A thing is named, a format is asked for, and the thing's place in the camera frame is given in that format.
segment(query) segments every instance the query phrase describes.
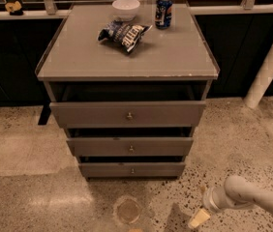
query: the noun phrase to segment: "robotic hand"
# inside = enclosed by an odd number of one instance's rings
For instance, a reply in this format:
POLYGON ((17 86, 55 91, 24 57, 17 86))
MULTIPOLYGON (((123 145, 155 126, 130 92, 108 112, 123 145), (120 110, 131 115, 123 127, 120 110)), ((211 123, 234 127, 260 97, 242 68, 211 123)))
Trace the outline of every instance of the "robotic hand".
POLYGON ((273 215, 273 191, 258 188, 240 176, 229 176, 222 187, 210 188, 204 193, 202 204, 189 222, 192 229, 224 209, 253 209, 258 205, 273 215))

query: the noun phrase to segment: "chip bag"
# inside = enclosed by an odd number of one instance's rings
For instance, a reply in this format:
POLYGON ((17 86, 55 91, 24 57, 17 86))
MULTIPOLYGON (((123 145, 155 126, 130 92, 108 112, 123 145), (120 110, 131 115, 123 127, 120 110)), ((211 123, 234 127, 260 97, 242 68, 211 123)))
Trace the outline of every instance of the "chip bag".
POLYGON ((124 24, 123 21, 114 20, 100 32, 98 41, 103 39, 112 40, 122 44, 126 52, 131 53, 137 47, 144 33, 151 27, 152 26, 124 24))

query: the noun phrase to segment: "floor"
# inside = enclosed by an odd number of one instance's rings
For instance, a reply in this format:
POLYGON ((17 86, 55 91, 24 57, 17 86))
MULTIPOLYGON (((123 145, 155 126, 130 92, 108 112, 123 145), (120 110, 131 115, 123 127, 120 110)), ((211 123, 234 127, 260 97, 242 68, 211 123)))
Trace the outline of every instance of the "floor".
MULTIPOLYGON (((207 100, 179 179, 87 182, 54 118, 37 126, 41 110, 0 108, 0 231, 188 232, 201 190, 230 174, 273 190, 273 97, 254 110, 207 100)), ((226 210, 195 231, 273 232, 273 216, 226 210)))

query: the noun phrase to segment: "floor drain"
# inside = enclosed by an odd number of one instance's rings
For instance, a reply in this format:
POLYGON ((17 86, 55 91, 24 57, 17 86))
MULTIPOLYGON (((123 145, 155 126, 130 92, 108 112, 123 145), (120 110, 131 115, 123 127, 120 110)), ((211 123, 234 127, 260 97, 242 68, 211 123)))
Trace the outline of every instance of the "floor drain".
POLYGON ((121 222, 131 224, 138 220, 140 207, 135 200, 128 198, 117 206, 116 213, 121 222))

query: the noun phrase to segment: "soda can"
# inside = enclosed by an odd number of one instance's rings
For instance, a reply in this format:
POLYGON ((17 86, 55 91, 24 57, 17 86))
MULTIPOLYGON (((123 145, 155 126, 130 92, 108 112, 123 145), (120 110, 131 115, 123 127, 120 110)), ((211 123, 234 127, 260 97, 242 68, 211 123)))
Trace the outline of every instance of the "soda can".
POLYGON ((170 26, 172 19, 172 0, 157 0, 155 24, 159 29, 170 26))

